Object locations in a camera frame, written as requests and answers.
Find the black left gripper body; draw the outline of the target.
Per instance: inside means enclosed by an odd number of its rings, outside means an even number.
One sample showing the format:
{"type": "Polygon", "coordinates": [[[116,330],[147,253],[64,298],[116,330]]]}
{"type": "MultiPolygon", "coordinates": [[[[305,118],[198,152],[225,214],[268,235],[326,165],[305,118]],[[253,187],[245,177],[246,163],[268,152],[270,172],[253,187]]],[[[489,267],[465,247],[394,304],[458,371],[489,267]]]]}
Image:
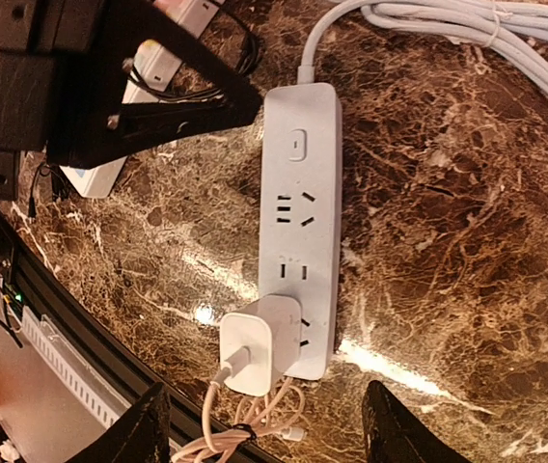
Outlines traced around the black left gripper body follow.
{"type": "Polygon", "coordinates": [[[0,200],[17,196],[20,155],[42,150],[62,104],[90,83],[104,1],[0,1],[0,200]]]}

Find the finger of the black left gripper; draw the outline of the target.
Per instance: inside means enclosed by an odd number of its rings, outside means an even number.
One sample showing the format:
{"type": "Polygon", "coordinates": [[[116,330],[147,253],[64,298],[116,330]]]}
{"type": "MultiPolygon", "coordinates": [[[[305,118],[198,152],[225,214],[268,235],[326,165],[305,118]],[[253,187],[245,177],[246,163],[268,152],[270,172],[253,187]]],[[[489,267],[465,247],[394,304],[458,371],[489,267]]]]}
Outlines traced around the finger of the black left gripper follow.
{"type": "Polygon", "coordinates": [[[63,111],[253,111],[255,88],[151,1],[66,1],[56,49],[68,54],[63,111]],[[213,87],[199,95],[157,90],[131,60],[153,41],[213,87]]]}
{"type": "Polygon", "coordinates": [[[46,155],[53,164],[92,169],[178,139],[249,125],[261,104],[250,84],[201,102],[123,104],[110,92],[80,96],[60,110],[46,155]]]}

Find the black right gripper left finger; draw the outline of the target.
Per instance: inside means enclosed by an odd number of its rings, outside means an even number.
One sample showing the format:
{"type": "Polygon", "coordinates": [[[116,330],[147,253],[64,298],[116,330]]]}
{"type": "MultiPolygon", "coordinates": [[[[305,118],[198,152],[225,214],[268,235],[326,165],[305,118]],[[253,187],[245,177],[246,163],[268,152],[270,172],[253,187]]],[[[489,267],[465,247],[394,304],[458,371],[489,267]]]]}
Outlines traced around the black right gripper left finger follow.
{"type": "Polygon", "coordinates": [[[94,462],[170,462],[169,394],[153,385],[93,444],[94,462]]]}

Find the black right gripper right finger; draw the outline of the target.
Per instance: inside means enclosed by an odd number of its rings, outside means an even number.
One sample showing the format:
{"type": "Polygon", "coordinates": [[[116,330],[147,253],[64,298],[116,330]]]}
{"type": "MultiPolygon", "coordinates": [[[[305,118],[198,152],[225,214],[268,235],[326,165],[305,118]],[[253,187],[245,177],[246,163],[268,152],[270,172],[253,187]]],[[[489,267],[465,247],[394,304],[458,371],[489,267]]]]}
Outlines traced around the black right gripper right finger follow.
{"type": "Polygon", "coordinates": [[[378,380],[362,402],[367,461],[370,463],[469,463],[437,438],[378,380]]]}

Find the white usb charger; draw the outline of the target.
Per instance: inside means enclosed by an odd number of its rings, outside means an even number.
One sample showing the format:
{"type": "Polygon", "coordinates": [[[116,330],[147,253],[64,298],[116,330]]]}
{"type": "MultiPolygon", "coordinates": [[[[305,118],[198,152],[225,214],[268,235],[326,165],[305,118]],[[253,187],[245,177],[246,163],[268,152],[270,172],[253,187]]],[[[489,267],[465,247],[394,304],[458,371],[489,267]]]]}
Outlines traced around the white usb charger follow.
{"type": "Polygon", "coordinates": [[[267,295],[226,313],[219,324],[225,386],[249,396],[270,393],[298,360],[300,337],[301,306],[290,296],[267,295]]]}

